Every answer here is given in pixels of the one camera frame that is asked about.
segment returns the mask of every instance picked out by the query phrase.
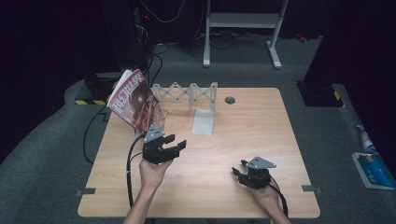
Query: wooden table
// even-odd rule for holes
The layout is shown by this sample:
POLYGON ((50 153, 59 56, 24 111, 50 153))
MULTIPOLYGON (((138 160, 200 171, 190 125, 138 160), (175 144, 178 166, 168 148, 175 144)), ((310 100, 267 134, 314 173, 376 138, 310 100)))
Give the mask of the wooden table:
MULTIPOLYGON (((218 88, 213 135, 192 133, 188 98, 163 100, 162 105, 168 110, 166 135, 176 135, 176 141, 165 147, 183 140, 187 147, 168 168, 148 217, 267 217, 232 173, 232 167, 243 171, 241 160, 255 156, 276 164, 270 174, 288 201, 290 217, 319 216, 315 193, 302 189, 311 183, 277 89, 218 88), (227 104, 227 96, 235 103, 227 104)), ((209 108, 209 103, 197 107, 209 108)), ((112 114, 86 186, 95 193, 82 196, 80 216, 126 216, 130 207, 125 165, 134 139, 133 128, 112 114)), ((142 145, 138 142, 133 154, 142 145)), ((134 198, 140 189, 140 161, 139 155, 132 162, 134 198)))

